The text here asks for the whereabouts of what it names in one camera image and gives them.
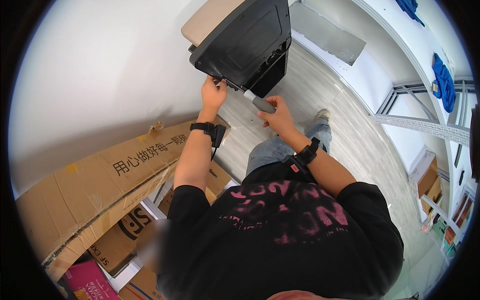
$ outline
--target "beige top panel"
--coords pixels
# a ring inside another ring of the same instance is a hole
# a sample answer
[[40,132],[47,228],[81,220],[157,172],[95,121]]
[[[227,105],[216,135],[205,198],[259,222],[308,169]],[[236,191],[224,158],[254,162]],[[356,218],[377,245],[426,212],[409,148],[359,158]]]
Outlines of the beige top panel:
[[181,28],[181,34],[196,47],[245,0],[208,0]]

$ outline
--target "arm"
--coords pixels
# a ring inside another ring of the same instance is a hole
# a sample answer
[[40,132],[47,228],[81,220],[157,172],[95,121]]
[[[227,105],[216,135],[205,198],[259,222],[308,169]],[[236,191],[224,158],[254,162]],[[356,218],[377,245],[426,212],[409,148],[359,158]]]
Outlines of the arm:
[[[299,132],[293,125],[292,117],[282,97],[272,96],[267,98],[266,101],[276,107],[276,112],[273,114],[258,112],[258,116],[265,120],[264,127],[272,127],[280,138],[292,147],[296,153],[300,153],[305,146],[312,144],[311,140]],[[334,198],[346,186],[356,182],[352,174],[323,151],[321,147],[317,150],[317,157],[307,167],[318,184]]]
[[[197,123],[213,122],[220,106],[227,98],[227,83],[222,80],[216,86],[217,80],[207,76],[202,85],[203,108],[200,111]],[[212,155],[212,139],[210,135],[202,130],[192,130],[187,143],[180,155],[173,188],[181,185],[192,185],[205,191],[207,174],[210,169],[210,158]]]

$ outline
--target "jeans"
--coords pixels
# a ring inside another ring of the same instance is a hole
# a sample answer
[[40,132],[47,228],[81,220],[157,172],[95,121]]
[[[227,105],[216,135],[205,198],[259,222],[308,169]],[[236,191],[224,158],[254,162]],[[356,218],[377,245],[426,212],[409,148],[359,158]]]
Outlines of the jeans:
[[[326,120],[320,119],[315,122],[307,130],[305,136],[309,139],[316,137],[320,141],[318,147],[322,149],[324,146],[327,153],[330,153],[332,131]],[[247,174],[245,176],[248,176],[253,170],[261,166],[282,161],[285,156],[293,155],[293,153],[293,149],[282,141],[279,136],[274,136],[271,139],[261,142],[255,146],[248,156]]]

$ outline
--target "hand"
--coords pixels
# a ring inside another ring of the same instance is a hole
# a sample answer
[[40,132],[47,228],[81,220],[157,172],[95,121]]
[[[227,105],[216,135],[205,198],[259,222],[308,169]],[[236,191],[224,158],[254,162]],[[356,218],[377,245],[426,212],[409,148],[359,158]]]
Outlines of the hand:
[[284,139],[285,136],[292,132],[297,132],[287,104],[281,96],[271,96],[265,99],[265,101],[276,107],[276,112],[273,114],[264,111],[257,112],[257,115],[262,120],[265,120],[263,127],[272,127],[281,139]]
[[219,81],[212,76],[207,75],[205,83],[202,85],[202,102],[204,108],[209,110],[216,110],[222,106],[227,98],[227,82],[222,79],[220,85]]

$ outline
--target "blue towel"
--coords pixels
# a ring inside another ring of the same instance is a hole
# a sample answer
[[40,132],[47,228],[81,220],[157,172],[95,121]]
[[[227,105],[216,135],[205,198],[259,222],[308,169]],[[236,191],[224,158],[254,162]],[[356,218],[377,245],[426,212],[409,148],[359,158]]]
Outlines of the blue towel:
[[433,72],[435,72],[435,77],[437,78],[433,81],[433,83],[438,85],[438,91],[434,91],[433,95],[439,99],[442,99],[445,110],[450,113],[453,110],[456,99],[455,85],[447,66],[444,65],[444,62],[436,53],[435,63],[433,64],[432,69]]
[[425,24],[417,17],[415,12],[417,11],[418,3],[416,0],[396,0],[400,8],[406,12],[410,18],[417,20],[420,24],[425,27]]

